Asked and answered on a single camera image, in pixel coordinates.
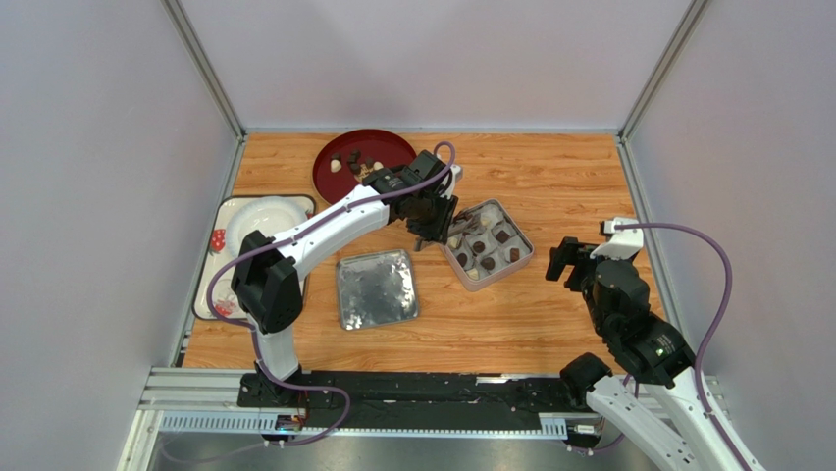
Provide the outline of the white chocolate cluster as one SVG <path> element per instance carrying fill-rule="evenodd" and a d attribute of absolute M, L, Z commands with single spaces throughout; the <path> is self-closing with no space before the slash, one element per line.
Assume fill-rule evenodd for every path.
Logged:
<path fill-rule="evenodd" d="M 374 160 L 371 157 L 366 157 L 365 159 L 357 162 L 356 175 L 365 176 L 383 168 L 384 165 L 382 162 Z"/>

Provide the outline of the white scalloped plate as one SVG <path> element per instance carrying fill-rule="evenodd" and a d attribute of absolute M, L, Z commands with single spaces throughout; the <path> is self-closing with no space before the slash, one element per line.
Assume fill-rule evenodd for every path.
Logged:
<path fill-rule="evenodd" d="M 220 206 L 216 228 L 225 231 L 224 251 L 235 258 L 250 233 L 272 236 L 292 229 L 312 216 L 315 209 L 314 200 L 306 195 L 232 197 Z"/>

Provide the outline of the silver square tin lid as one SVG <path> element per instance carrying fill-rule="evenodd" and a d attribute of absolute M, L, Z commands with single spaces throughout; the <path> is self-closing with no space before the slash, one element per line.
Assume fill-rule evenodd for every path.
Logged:
<path fill-rule="evenodd" d="M 403 250 L 347 257 L 336 266 L 338 318 L 346 331 L 400 324 L 419 317 L 413 265 Z"/>

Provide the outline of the pink square chocolate tin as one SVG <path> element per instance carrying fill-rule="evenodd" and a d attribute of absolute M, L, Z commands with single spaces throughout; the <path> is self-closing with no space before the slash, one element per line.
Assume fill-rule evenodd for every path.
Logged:
<path fill-rule="evenodd" d="M 468 230 L 464 233 L 464 236 L 460 239 L 460 246 L 457 249 L 450 249 L 446 245 L 441 247 L 441 252 L 447 259 L 453 273 L 467 290 L 475 292 L 486 288 L 520 271 L 529 264 L 535 253 L 535 247 L 498 200 L 488 199 L 475 206 L 461 210 L 457 215 L 461 213 L 472 213 L 479 225 L 475 230 Z M 491 219 L 491 223 L 487 227 L 483 227 L 480 224 L 481 215 L 486 215 Z M 511 238 L 506 243 L 499 243 L 495 239 L 495 233 L 500 230 L 505 230 L 511 235 Z M 481 241 L 485 244 L 486 248 L 482 253 L 475 253 L 473 251 L 473 244 L 476 241 Z M 509 251 L 514 247 L 520 250 L 520 258 L 516 262 L 511 263 L 509 260 Z M 460 253 L 465 253 L 468 257 L 468 262 L 464 267 L 461 267 L 456 260 L 457 255 Z M 487 271 L 480 265 L 480 261 L 485 257 L 493 257 L 495 259 L 496 268 L 494 270 Z M 479 271 L 479 280 L 473 281 L 467 277 L 466 271 L 471 269 L 477 269 Z"/>

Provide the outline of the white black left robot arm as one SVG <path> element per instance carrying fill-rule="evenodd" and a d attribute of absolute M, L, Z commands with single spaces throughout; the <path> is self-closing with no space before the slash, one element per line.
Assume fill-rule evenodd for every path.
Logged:
<path fill-rule="evenodd" d="M 368 174 L 347 196 L 306 222 L 266 236 L 247 235 L 231 272 L 231 289 L 246 315 L 256 365 L 282 386 L 300 363 L 292 326 L 303 310 L 300 284 L 328 257 L 395 221 L 419 240 L 444 244 L 458 202 L 462 169 L 437 150 Z"/>

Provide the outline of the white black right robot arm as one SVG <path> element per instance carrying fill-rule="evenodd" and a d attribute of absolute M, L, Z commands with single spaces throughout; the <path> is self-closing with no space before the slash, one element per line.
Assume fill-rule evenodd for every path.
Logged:
<path fill-rule="evenodd" d="M 662 470 L 762 469 L 721 414 L 685 338 L 651 311 L 650 287 L 633 265 L 640 248 L 566 237 L 549 251 L 546 278 L 571 270 L 565 287 L 581 293 L 609 353 L 669 419 L 658 418 L 592 353 L 561 370 L 563 397 L 612 423 Z"/>

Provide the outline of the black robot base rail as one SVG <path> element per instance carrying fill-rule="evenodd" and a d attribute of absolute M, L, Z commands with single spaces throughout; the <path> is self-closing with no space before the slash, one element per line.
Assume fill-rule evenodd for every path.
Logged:
<path fill-rule="evenodd" d="M 239 383 L 237 405 L 292 408 L 306 426 L 434 432 L 532 431 L 541 417 L 587 416 L 579 387 L 559 377 L 299 370 L 281 384 L 262 371 Z"/>

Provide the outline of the metal serving tongs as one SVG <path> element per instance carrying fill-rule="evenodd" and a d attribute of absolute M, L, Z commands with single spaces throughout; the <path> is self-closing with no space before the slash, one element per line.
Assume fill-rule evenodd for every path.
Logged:
<path fill-rule="evenodd" d="M 461 213 L 451 220 L 450 225 L 447 227 L 442 238 L 426 239 L 418 237 L 415 240 L 413 251 L 420 252 L 432 245 L 446 246 L 447 241 L 451 236 L 458 236 L 459 238 L 462 238 L 466 231 L 475 230 L 479 225 L 477 219 L 474 217 L 472 221 L 466 222 L 463 214 L 464 213 Z"/>

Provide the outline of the dark red round tray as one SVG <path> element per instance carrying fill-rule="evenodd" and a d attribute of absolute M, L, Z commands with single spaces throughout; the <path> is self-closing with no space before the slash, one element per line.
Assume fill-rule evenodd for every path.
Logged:
<path fill-rule="evenodd" d="M 384 168 L 407 165 L 416 157 L 413 147 L 399 135 L 384 130 L 364 129 L 343 133 L 327 143 L 317 155 L 312 166 L 313 184 L 318 194 L 328 203 L 336 203 L 347 196 L 370 174 L 357 176 L 357 163 L 349 165 L 349 152 L 359 149 L 361 157 L 383 163 Z M 341 155 L 342 168 L 333 174 L 330 171 L 331 156 Z"/>

